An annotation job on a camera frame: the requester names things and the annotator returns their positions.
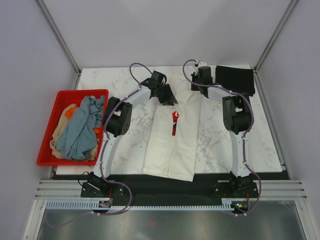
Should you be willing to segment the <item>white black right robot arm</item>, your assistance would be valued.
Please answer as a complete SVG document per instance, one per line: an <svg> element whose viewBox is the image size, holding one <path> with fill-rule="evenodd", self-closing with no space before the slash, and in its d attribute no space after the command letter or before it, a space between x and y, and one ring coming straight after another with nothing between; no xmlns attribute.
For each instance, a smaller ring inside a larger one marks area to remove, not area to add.
<svg viewBox="0 0 320 240"><path fill-rule="evenodd" d="M206 62L195 65L191 74L191 89L199 91L204 97L214 99L222 105L222 118L225 129L229 132L232 148L231 173L236 178L247 178L252 173L246 158L249 134L253 123L253 110L249 96L237 93L215 83L211 67Z"/></svg>

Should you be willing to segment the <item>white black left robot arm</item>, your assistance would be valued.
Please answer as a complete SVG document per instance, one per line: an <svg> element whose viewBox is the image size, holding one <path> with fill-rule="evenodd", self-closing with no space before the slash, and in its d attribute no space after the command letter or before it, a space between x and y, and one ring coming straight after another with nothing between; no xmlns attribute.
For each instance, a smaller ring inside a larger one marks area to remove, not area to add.
<svg viewBox="0 0 320 240"><path fill-rule="evenodd" d="M103 145L98 160L93 168L93 175L105 179L111 175L112 163L119 142L131 125L132 110L138 105L157 98L163 106L174 106L178 103L167 76L153 71L151 76L122 98L111 97L106 106L103 123Z"/></svg>

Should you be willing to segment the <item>white t-shirt red print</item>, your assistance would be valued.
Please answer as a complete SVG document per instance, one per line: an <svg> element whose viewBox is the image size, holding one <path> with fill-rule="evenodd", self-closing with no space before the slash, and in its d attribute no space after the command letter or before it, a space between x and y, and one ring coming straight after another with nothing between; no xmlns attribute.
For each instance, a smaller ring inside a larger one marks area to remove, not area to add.
<svg viewBox="0 0 320 240"><path fill-rule="evenodd" d="M177 103L157 104L142 173L191 182L195 174L201 94L181 73L168 76Z"/></svg>

